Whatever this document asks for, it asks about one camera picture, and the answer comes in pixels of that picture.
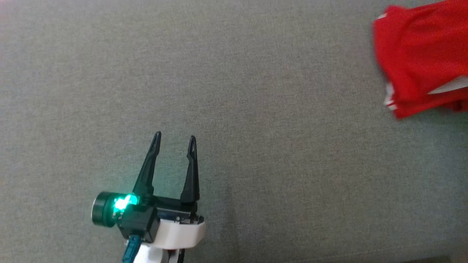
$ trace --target green light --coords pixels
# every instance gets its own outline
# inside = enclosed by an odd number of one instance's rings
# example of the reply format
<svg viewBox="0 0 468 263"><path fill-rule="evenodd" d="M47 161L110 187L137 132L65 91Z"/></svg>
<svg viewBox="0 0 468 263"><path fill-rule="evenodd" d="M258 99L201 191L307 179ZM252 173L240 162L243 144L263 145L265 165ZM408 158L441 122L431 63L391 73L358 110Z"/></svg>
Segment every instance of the green light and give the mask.
<svg viewBox="0 0 468 263"><path fill-rule="evenodd" d="M119 199L117 199L116 203L114 204L114 211L116 212L120 210L123 212L129 204L138 204L138 197L134 195L127 195L125 196L125 199L119 197Z"/></svg>

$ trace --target blue connector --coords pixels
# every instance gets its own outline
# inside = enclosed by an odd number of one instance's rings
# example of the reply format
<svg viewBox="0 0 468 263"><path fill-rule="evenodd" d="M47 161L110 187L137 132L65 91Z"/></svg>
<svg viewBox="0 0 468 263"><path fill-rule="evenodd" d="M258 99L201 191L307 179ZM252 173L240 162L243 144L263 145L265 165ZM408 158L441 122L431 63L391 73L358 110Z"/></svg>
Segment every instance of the blue connector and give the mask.
<svg viewBox="0 0 468 263"><path fill-rule="evenodd" d="M124 256L122 257L122 263L133 263L138 254L140 246L141 238L138 235L131 235L128 238L127 248L125 249Z"/></svg>

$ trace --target folded red fabric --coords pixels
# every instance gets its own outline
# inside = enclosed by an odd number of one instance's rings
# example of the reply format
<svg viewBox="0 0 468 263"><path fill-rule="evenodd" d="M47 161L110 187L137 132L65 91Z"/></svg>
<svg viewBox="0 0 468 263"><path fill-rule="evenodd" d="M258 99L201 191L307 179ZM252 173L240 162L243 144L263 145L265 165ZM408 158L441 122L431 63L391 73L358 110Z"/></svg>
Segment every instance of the folded red fabric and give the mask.
<svg viewBox="0 0 468 263"><path fill-rule="evenodd" d="M468 0L389 6L373 24L376 58L397 118L445 106L468 110Z"/></svg>

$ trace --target red cloth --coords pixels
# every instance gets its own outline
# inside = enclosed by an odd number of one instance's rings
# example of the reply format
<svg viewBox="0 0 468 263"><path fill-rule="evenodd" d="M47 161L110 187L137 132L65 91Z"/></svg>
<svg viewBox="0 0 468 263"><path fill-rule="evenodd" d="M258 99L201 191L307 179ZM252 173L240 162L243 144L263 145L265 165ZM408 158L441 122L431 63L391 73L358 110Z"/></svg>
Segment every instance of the red cloth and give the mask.
<svg viewBox="0 0 468 263"><path fill-rule="evenodd" d="M393 87L386 104L397 118L438 106L468 110L468 0L389 6L373 31L377 61Z"/></svg>

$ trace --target robotic arm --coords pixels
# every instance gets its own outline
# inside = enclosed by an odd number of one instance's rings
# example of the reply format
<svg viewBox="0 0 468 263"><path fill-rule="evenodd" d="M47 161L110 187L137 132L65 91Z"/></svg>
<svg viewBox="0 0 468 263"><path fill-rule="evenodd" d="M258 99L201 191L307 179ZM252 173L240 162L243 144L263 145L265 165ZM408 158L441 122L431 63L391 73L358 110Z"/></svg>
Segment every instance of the robotic arm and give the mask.
<svg viewBox="0 0 468 263"><path fill-rule="evenodd" d="M161 132L154 135L133 193L101 192L93 203L95 225L117 225L127 239L123 263L182 263L185 249L205 236L204 218L197 215L200 199L197 142L192 136L189 167L180 199L154 196L153 175L161 146Z"/></svg>

